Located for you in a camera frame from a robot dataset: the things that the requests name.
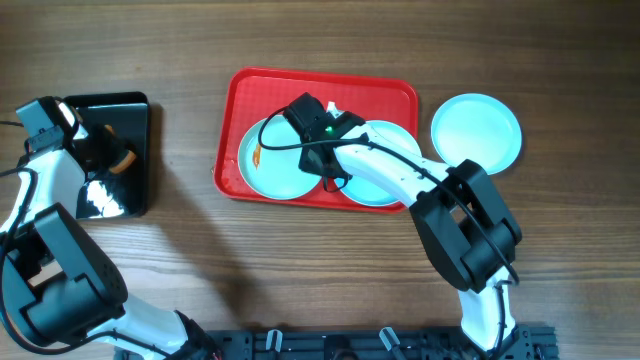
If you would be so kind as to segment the green and orange sponge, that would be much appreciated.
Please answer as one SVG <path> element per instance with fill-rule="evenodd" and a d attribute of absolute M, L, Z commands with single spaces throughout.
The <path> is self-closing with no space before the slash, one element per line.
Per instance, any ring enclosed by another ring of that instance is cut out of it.
<path fill-rule="evenodd" d="M 112 174 L 125 172 L 137 159 L 137 155 L 119 138 L 111 125 L 104 126 L 105 149 L 108 170 Z"/>

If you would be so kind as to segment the light blue plate top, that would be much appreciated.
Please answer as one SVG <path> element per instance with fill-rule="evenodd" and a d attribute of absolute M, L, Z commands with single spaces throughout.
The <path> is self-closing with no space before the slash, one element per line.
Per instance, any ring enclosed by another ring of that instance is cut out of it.
<path fill-rule="evenodd" d="M 519 121 L 509 107 L 484 94 L 460 94 L 434 113 L 431 140 L 442 160 L 458 166 L 472 160 L 490 174 L 518 159 L 523 146 Z"/>

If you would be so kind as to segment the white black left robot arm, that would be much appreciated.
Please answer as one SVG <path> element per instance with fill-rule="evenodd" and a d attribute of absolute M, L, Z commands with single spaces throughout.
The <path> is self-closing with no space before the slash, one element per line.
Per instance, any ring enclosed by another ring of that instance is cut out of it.
<path fill-rule="evenodd" d="M 55 125 L 43 148 L 11 169 L 21 187 L 1 228 L 1 321 L 23 349 L 53 356 L 92 342 L 140 359 L 216 359 L 197 323 L 128 293 L 111 259 L 80 226 L 75 207 L 92 170 L 120 174 L 136 160 L 109 125 L 84 138 Z"/>

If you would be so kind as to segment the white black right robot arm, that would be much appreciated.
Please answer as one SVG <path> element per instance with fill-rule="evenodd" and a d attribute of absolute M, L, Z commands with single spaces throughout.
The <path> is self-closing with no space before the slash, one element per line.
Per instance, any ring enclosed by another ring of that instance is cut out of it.
<path fill-rule="evenodd" d="M 464 334 L 498 357 L 515 325 L 505 290 L 519 281 L 512 263 L 522 232 L 484 169 L 425 159 L 349 112 L 289 120 L 315 167 L 363 178 L 409 209 L 429 261 L 459 292 Z"/>

